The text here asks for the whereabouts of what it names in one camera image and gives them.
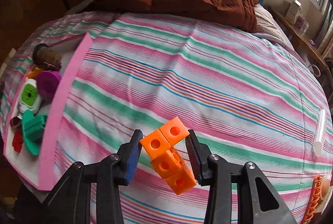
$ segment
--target pink foam border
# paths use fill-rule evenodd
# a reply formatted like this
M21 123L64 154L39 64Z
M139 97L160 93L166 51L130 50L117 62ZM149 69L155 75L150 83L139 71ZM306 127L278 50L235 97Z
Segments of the pink foam border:
M6 156L6 147L7 147L7 137L8 137L8 130L10 127L10 120L7 121L6 127L5 127L5 138L4 138L4 150L3 154L7 158L7 160L10 162L10 164L14 167L14 169L17 171L17 173L25 179L28 183L33 185L38 190L45 190L49 191L51 190L55 185L55 178L54 178L54 161L55 161L55 150L56 150L56 144L57 144L57 137L58 137L58 130L61 123L61 118L63 116L63 110L66 105L67 95L71 89L72 83L74 78L76 77L76 73L86 55L89 48L91 47L93 41L89 35L89 33L76 35L64 40L61 40L52 46L56 46L59 44L62 44L64 42L74 40L77 38L81 38L82 40L74 52L74 55L72 59L70 60L66 71L64 72L64 75L61 78L61 81L59 83L59 88L61 90L57 90L53 101L51 103L49 116L46 122L45 131L44 131L44 137L41 145L41 151L39 154L40 159L40 168L39 168L39 177L38 177L38 185L35 185L32 183L23 173L21 170L17 169L13 163L7 158ZM15 97L14 97L14 104L16 103L16 100L20 94L21 88L24 84L24 81L26 79L26 76L30 72L30 70L33 68L34 65L32 65L28 71L26 72L21 85L19 86L19 89L17 90ZM8 118L11 118L14 112L14 105L11 107L11 110L9 112Z

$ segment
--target pillow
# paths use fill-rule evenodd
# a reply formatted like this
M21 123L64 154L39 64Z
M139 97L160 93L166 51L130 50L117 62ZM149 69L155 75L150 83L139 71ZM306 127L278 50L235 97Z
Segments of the pillow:
M255 16L257 17L257 32L266 33L271 36L277 37L282 41L285 41L281 32L275 25L272 15L262 7L262 5L257 4L254 7Z

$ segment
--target box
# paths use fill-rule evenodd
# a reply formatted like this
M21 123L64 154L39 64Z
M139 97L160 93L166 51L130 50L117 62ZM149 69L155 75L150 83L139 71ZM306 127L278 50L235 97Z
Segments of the box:
M62 54L62 67L59 71L62 79L52 103L42 106L37 113L38 115L39 113L48 114L40 154L38 156L34 156L28 152L25 144L23 144L20 153L14 151L12 146L14 131L10 126L11 118L17 116L19 113L18 102L21 89L26 81L26 76L34 67L33 65L22 80L19 90L15 95L16 100L10 108L9 120L6 122L4 133L3 154L18 174L38 190L50 191L55 185L54 158L59 125L72 82L92 43L89 33L86 33L67 38L51 46L55 50L59 49L59 52Z
M300 13L301 13L301 3L298 0L293 0L290 4L290 7L288 9L285 18L288 22L294 25Z
M298 28L298 29L301 29L304 23L305 23L304 17L302 15L299 15L297 17L295 27Z

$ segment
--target green toy piece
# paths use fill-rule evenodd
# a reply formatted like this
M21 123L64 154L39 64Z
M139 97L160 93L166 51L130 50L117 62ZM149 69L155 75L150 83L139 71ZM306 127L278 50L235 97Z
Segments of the green toy piece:
M37 95L37 88L35 88L31 84L26 84L22 92L21 101L25 103L28 107L32 108L36 101Z
M34 116L26 110L22 116L23 142L32 155L39 155L42 137L45 129L47 115Z

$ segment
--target metal pivot screw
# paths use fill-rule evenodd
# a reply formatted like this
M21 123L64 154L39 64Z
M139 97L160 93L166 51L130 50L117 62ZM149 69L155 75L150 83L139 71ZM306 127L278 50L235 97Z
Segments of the metal pivot screw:
M118 154L111 154L111 155L110 155L110 158L111 158L112 160L118 160L118 159L119 159L119 155L118 155Z
M219 156L217 155L217 154L211 154L210 156L209 156L209 159L210 160L213 160L213 161L216 161L216 160L219 160Z
M79 169L80 167L82 167L82 163L81 162L75 162L74 165L75 165L75 167L77 169Z
M253 162L248 162L246 165L249 169L255 169L255 164Z

